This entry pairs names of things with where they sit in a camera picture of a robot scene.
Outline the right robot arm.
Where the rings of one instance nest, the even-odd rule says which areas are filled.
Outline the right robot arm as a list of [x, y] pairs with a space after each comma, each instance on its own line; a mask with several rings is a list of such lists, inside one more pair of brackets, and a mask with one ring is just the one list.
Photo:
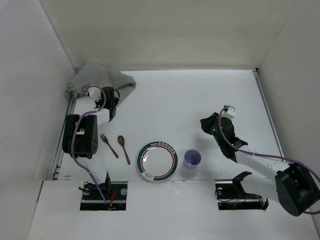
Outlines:
[[292, 216], [307, 214], [320, 200], [320, 189], [315, 182], [320, 177], [299, 161], [250, 151], [248, 143], [236, 137], [229, 113], [225, 109], [215, 112], [201, 119], [200, 124], [203, 132], [214, 137], [227, 159], [263, 175], [258, 181], [249, 171], [235, 176], [232, 187], [237, 196], [258, 195], [278, 202]]

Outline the grey cloth placemat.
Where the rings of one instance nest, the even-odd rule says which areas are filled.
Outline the grey cloth placemat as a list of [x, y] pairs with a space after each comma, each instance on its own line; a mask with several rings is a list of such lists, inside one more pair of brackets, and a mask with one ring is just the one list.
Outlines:
[[136, 87], [133, 77], [125, 75], [120, 71], [97, 63], [86, 63], [86, 65], [72, 78], [66, 92], [71, 93], [75, 98], [88, 95], [88, 89], [94, 86], [99, 88], [104, 95], [104, 103], [101, 108], [95, 108], [88, 114], [100, 112], [106, 104], [106, 95], [103, 87], [113, 87], [119, 91], [119, 102], [123, 101]]

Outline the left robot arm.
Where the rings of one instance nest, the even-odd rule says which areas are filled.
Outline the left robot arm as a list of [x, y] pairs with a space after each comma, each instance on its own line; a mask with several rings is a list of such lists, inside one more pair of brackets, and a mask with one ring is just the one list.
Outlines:
[[98, 150], [98, 118], [96, 113], [106, 109], [109, 114], [109, 121], [116, 115], [116, 107], [120, 100], [120, 93], [112, 86], [97, 87], [89, 86], [85, 94], [90, 97], [96, 92], [98, 99], [95, 100], [95, 108], [82, 115], [68, 114], [65, 118], [64, 132], [62, 137], [62, 150], [69, 154], [73, 161], [91, 177], [95, 189], [99, 192], [102, 200], [106, 202], [106, 196], [101, 185], [95, 178], [89, 167], [81, 164], [78, 158], [91, 159]]

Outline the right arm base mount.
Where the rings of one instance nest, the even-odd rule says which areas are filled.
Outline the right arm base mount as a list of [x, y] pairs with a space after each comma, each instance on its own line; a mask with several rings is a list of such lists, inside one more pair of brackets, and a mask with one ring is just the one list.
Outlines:
[[233, 179], [218, 180], [215, 182], [214, 196], [220, 211], [262, 210], [269, 206], [269, 200], [260, 195], [246, 193], [241, 181], [252, 173], [244, 171]]

